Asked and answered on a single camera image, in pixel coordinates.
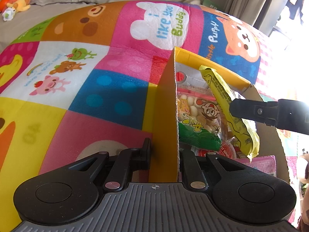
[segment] crosshair marking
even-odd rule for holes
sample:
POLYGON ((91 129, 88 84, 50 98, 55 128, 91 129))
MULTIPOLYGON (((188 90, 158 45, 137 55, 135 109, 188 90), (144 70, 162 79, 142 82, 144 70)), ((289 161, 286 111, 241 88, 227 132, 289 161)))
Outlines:
POLYGON ((153 185, 153 186, 151 186, 151 188, 153 188, 154 190, 157 190, 157 189, 159 189, 160 187, 159 187, 158 185, 153 185))

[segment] yellow snack package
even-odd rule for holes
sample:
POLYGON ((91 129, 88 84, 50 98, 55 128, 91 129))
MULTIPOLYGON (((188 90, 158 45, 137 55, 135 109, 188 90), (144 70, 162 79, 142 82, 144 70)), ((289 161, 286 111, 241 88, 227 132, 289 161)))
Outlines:
POLYGON ((259 154, 260 148, 260 138, 255 127, 251 126, 251 121, 236 118, 230 114, 230 103, 236 97, 216 70, 207 66, 200 66, 200 72, 220 105, 230 129, 237 139, 238 147, 251 161, 259 154))

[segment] screw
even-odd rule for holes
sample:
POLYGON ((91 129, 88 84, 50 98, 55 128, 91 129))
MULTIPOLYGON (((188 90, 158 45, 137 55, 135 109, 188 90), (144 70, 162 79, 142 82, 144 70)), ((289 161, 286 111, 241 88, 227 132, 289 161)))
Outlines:
POLYGON ((120 187, 120 183, 116 182, 116 181, 110 181, 108 183, 105 184, 105 187, 108 189, 117 189, 120 187))
POLYGON ((193 181, 190 184, 190 186, 195 188, 195 189, 202 189, 202 188, 206 187, 205 183, 201 182, 201 181, 193 181))

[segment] ridged gray surface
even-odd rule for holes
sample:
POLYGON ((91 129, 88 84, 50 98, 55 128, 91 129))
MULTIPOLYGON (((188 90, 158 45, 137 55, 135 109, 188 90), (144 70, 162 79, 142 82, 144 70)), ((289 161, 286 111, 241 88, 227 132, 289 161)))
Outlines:
POLYGON ((269 226, 237 223, 219 213, 204 193, 181 183, 130 183, 119 193, 106 194, 83 219, 67 225, 21 223, 14 232, 296 232, 288 222, 269 226))

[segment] snack bag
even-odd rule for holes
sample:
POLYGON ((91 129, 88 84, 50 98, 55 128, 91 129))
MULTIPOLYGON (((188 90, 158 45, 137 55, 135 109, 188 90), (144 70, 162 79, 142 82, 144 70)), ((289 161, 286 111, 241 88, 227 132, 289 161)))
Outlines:
POLYGON ((231 132, 237 139, 239 149, 250 160, 252 160, 252 158, 258 155, 260 147, 260 139, 255 131, 255 126, 253 126, 254 122, 242 118, 236 118, 230 114, 230 103, 236 97, 222 77, 214 69, 201 66, 200 72, 220 105, 231 132))
POLYGON ((268 173, 274 177, 276 177, 276 158, 274 155, 256 157, 251 162, 248 158, 244 159, 235 159, 236 161, 245 164, 249 167, 260 170, 264 173, 268 173))
MULTIPOLYGON (((213 152, 212 150, 207 150, 207 149, 200 149, 195 146, 191 147, 191 151, 194 152, 195 156, 201 156, 201 157, 206 157, 206 154, 208 152, 213 152)), ((227 158, 235 160, 236 157, 236 152, 232 144, 228 141, 223 141, 222 145, 218 151, 218 154, 225 156, 227 158)))
POLYGON ((221 108, 209 89, 177 88, 179 141, 218 151, 221 147, 221 108))

